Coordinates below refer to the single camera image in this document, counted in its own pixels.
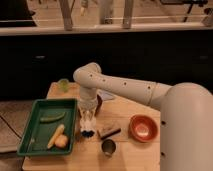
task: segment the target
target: orange bowl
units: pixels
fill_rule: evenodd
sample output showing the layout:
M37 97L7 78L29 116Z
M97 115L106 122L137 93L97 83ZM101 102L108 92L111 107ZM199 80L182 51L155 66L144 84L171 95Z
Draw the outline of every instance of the orange bowl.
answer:
M134 115L129 124L131 135L140 142L151 142L158 134L155 121L145 115Z

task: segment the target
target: metal cup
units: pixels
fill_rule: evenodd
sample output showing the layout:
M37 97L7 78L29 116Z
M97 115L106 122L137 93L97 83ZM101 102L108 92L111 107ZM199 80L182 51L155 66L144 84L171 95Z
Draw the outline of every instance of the metal cup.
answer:
M116 144L113 140L106 139L103 141L101 148L106 156L111 157L116 150Z

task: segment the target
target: green plastic tray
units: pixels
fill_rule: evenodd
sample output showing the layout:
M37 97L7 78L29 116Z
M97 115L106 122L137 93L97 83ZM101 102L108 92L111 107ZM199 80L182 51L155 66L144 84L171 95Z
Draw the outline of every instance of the green plastic tray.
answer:
M58 121L41 123L40 118L57 116L66 112ZM71 153L74 142L75 118L77 114L76 99L40 99L33 104L28 123L25 127L17 154L19 156L67 155ZM65 125L64 134L69 137L69 144L63 148L47 149L49 139L59 124Z

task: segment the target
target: small round food item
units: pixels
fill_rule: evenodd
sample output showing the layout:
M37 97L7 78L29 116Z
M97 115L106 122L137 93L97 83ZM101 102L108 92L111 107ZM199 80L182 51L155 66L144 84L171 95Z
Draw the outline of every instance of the small round food item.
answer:
M68 144L68 137L64 134L61 134L55 140L55 146L58 148L65 148Z

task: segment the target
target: cucumber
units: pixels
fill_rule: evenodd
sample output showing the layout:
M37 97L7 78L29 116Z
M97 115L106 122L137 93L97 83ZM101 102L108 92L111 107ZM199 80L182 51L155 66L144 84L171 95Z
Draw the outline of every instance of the cucumber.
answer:
M41 123L49 123L49 122L55 122L60 119L62 119L65 116L66 112L60 113L56 116L46 116L46 117L41 117L40 122Z

